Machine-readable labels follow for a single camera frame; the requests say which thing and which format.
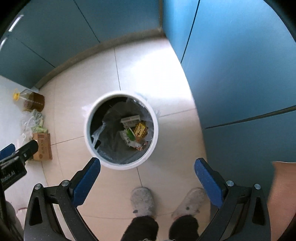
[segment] black pants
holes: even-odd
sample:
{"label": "black pants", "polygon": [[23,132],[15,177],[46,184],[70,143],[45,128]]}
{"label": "black pants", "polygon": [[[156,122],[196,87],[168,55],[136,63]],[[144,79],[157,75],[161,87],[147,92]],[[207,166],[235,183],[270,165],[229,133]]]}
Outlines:
{"label": "black pants", "polygon": [[[169,239],[176,241],[196,241],[199,238],[197,233],[198,223],[196,218],[186,215],[173,222],[169,231]],[[134,218],[126,229],[121,241],[142,241],[148,239],[156,240],[158,232],[157,222],[149,217]]]}

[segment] blue cabinet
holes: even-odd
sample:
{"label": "blue cabinet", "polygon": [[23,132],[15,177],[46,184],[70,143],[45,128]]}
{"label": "blue cabinet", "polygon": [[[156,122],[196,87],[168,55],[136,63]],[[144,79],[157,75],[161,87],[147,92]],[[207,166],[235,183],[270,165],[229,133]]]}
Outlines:
{"label": "blue cabinet", "polygon": [[0,75],[32,88],[53,66],[9,36],[0,50]]}
{"label": "blue cabinet", "polygon": [[200,0],[182,67],[202,128],[296,105],[296,43],[262,0]]}
{"label": "blue cabinet", "polygon": [[238,185],[259,183],[268,196],[273,161],[296,162],[296,111],[203,131],[210,166]]}
{"label": "blue cabinet", "polygon": [[163,31],[180,62],[189,39],[197,5],[198,0],[163,0]]}
{"label": "blue cabinet", "polygon": [[54,67],[99,43],[73,0],[31,0],[11,35]]}
{"label": "blue cabinet", "polygon": [[99,41],[159,28],[159,0],[75,0]]}

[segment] trash bag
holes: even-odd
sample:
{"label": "trash bag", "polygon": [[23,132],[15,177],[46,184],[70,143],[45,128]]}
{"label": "trash bag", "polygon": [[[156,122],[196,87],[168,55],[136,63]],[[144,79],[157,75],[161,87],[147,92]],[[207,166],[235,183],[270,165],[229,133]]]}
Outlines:
{"label": "trash bag", "polygon": [[43,128],[43,115],[36,109],[33,111],[24,111],[21,118],[21,136],[17,139],[17,148],[21,148],[28,143],[34,133],[47,132],[47,129]]}
{"label": "trash bag", "polygon": [[[148,144],[142,151],[138,151],[126,144],[121,138],[120,131],[124,130],[120,122],[122,118],[140,115],[141,121],[148,127],[145,140]],[[149,149],[153,138],[153,120],[148,110],[134,99],[127,98],[126,102],[113,105],[102,119],[102,125],[91,135],[93,146],[100,141],[96,148],[98,154],[109,162],[115,164],[129,164],[141,158]]]}

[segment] metal bolt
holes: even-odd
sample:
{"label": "metal bolt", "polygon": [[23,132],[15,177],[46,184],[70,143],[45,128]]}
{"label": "metal bolt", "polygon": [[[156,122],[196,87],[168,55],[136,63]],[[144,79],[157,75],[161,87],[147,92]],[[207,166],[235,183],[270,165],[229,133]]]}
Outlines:
{"label": "metal bolt", "polygon": [[257,183],[254,185],[254,187],[255,187],[256,189],[258,189],[258,190],[261,189],[261,186],[260,186],[259,184],[257,184]]}
{"label": "metal bolt", "polygon": [[36,190],[40,189],[40,188],[41,188],[41,184],[40,184],[40,183],[36,184],[34,188],[35,188]]}
{"label": "metal bolt", "polygon": [[62,186],[63,186],[63,187],[66,187],[66,186],[69,185],[69,183],[70,183],[70,182],[69,182],[68,180],[63,180],[63,181],[62,181]]}
{"label": "metal bolt", "polygon": [[234,182],[231,180],[226,181],[227,186],[232,187],[234,185]]}

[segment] person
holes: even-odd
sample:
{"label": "person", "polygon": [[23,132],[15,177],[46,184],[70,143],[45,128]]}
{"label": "person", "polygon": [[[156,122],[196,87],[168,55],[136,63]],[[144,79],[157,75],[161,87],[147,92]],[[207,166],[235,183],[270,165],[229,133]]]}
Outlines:
{"label": "person", "polygon": [[[198,222],[194,215],[199,212],[205,196],[203,188],[189,191],[172,214],[175,221],[169,230],[170,240],[196,241],[199,238]],[[155,241],[158,224],[155,221],[155,202],[152,192],[146,187],[135,188],[131,193],[131,205],[136,217],[127,227],[121,241]]]}

